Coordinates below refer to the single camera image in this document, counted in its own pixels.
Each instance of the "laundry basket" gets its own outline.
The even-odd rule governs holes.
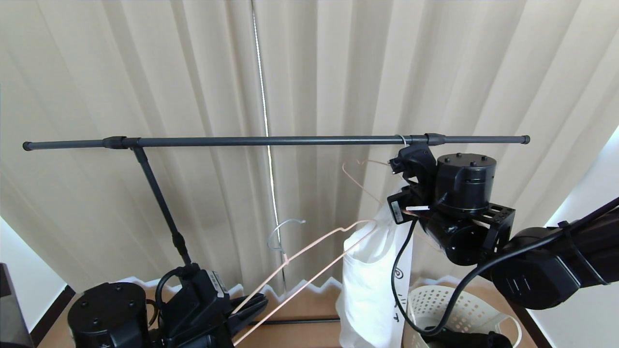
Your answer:
[[[445,307],[451,298],[454,289],[440,285],[421,286],[409,293],[408,313],[412,321],[420,328],[436,326]],[[501,333],[500,324],[504,320],[511,319],[516,324],[517,337],[508,337],[513,347],[517,347],[522,338],[522,329],[517,320],[512,316],[503,314],[494,309],[480,298],[467,292],[462,292],[454,310],[449,316],[447,327],[451,331],[460,333],[482,333],[490,331]],[[412,335],[412,348],[428,348],[418,332]]]

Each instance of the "wooden floor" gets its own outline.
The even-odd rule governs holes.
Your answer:
[[[491,283],[485,279],[475,279],[467,288],[466,291],[484,299],[490,305],[503,313],[516,317],[511,307],[505,299],[494,289]],[[147,297],[154,298],[154,290],[146,289]],[[274,314],[272,320],[289,320],[289,319],[311,319],[311,318],[329,318],[337,317],[335,312],[335,300],[339,295],[340,290],[333,286],[327,288],[321,294],[316,294],[308,289],[305,289],[293,300],[288,302],[280,311]],[[163,299],[168,300],[172,294],[165,292]],[[72,300],[71,304],[79,298],[78,295]],[[269,299],[269,307],[265,313],[271,311],[272,308],[278,305],[277,299]],[[67,325],[67,312],[71,305],[63,311],[62,315],[52,326],[49,333],[42,340],[38,348],[73,348],[75,345],[71,339],[71,333]],[[149,318],[152,314],[152,307],[149,309]],[[514,334],[514,326],[501,327],[503,333],[510,337]],[[405,339],[410,334],[405,330]],[[529,333],[522,327],[523,336],[519,348],[533,348],[536,345],[529,336]],[[286,325],[271,325],[261,326],[250,336],[248,336],[239,348],[333,348],[339,347],[339,323],[317,323],[317,324],[286,324]]]

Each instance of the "curtain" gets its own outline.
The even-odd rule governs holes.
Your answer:
[[[180,257],[133,155],[24,152],[23,141],[434,132],[530,135],[528,145],[452,144],[433,152],[497,159],[492,201],[517,210],[514,231],[542,225],[619,124],[618,7],[4,1],[0,214],[77,290],[127,276],[153,279]],[[397,177],[356,161],[386,162],[401,147],[146,152],[193,259],[226,283],[251,288],[280,263],[266,247],[276,222],[308,221],[281,229],[290,255],[372,217],[379,204],[342,173],[342,163],[384,200]],[[287,266],[287,283],[315,274],[341,253],[347,235]],[[415,272],[463,271],[416,242]]]

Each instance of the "basket handle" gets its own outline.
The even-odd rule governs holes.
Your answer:
[[[497,329],[497,331],[499,333],[501,333],[501,328],[500,328],[500,324],[502,322],[504,322],[506,319],[511,319],[514,321],[514,324],[516,324],[516,329],[518,330],[518,337],[516,338],[516,343],[513,344],[513,348],[516,348],[518,346],[518,344],[520,344],[520,341],[522,339],[522,328],[520,327],[520,323],[518,322],[518,320],[516,320],[513,316],[511,315],[507,315],[504,313],[499,313],[497,314],[494,318],[488,320],[485,325],[492,325],[494,328]]]

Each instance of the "dark baseboard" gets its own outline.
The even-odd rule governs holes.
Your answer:
[[[60,295],[58,295],[54,303],[47,309],[41,320],[39,320],[30,333],[35,347],[38,347],[45,335],[50,331],[52,325],[58,320],[60,314],[62,314],[63,310],[69,305],[69,302],[75,294],[76,292],[67,285]]]
[[[518,319],[520,319],[524,329],[527,330],[531,339],[535,342],[535,345],[538,348],[552,348],[552,345],[548,342],[546,336],[543,335],[542,330],[540,330],[533,318],[531,318],[529,312],[524,307],[516,305],[515,303],[511,303],[510,301],[508,301],[508,303],[511,309],[514,310]]]

